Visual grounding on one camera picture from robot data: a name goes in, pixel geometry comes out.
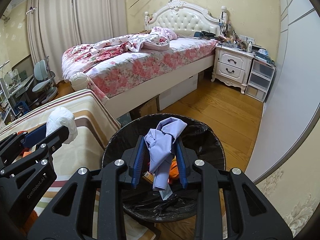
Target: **white crumpled tissue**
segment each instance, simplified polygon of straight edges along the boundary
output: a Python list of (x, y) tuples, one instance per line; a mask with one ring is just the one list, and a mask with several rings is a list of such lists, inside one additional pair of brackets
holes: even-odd
[(65, 107), (57, 107), (54, 109), (47, 120), (46, 136), (52, 134), (55, 130), (62, 126), (69, 129), (69, 137), (63, 142), (65, 144), (71, 143), (78, 135), (78, 129), (75, 122), (75, 116)]

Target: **drawer handle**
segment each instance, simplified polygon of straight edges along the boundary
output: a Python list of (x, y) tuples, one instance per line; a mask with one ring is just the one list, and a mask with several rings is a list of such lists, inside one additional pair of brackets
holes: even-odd
[(234, 73), (234, 72), (235, 72), (234, 70), (230, 72), (230, 71), (228, 70), (228, 68), (226, 68), (226, 71), (228, 71), (229, 73)]
[(230, 62), (231, 60), (233, 60), (233, 62), (237, 64), (237, 62), (234, 59), (228, 59), (228, 62)]

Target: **striped fabric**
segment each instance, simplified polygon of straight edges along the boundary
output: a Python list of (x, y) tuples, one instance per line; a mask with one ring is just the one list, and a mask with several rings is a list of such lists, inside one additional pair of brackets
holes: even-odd
[[(63, 144), (52, 155), (54, 170), (58, 177), (36, 205), (35, 211), (38, 215), (79, 168), (87, 167), (89, 170), (101, 168), (104, 149), (113, 134), (120, 129), (119, 122), (109, 114), (93, 92), (81, 90), (47, 103), (14, 121), (0, 132), (0, 140), (14, 132), (33, 131), (46, 123), (50, 113), (57, 106), (63, 106), (74, 114), (78, 136), (70, 144)], [(97, 238), (98, 206), (99, 192), (97, 191), (92, 230), (94, 238)], [(155, 238), (152, 231), (141, 226), (131, 217), (124, 215), (124, 220), (128, 240)]]

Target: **mattress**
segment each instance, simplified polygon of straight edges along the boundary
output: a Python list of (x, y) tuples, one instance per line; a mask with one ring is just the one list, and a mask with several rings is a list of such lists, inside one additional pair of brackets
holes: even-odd
[[(47, 103), (6, 126), (0, 132), (0, 140), (13, 132), (33, 131), (46, 123), (49, 114), (57, 106), (63, 106), (74, 114), (78, 136), (70, 144), (63, 144), (52, 155), (57, 179), (36, 205), (35, 211), (38, 215), (79, 168), (87, 167), (89, 170), (101, 168), (104, 149), (113, 134), (120, 129), (119, 122), (108, 113), (94, 93), (91, 90), (81, 90)], [(95, 238), (97, 238), (99, 195), (97, 191), (93, 215)], [(155, 236), (128, 215), (125, 215), (124, 220), (127, 239), (150, 240)]]
[[(216, 40), (178, 38), (170, 41), (170, 49), (156, 51), (142, 49), (140, 52), (126, 52), (107, 59), (90, 68), (86, 75), (92, 83), (90, 89), (101, 99), (111, 98), (139, 84), (183, 67), (212, 54)], [(73, 73), (82, 70), (66, 69), (64, 77), (69, 81)]]

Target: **bed frame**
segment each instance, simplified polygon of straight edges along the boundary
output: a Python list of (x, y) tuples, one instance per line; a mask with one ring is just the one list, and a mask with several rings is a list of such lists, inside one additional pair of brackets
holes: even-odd
[[(172, 0), (151, 16), (145, 12), (145, 16), (145, 19), (151, 17), (146, 23), (147, 30), (160, 26), (172, 30), (208, 31), (221, 35), (218, 18), (211, 17), (207, 9), (181, 0)], [(118, 118), (213, 64), (214, 55), (209, 55), (116, 95), (105, 103), (105, 107)]]

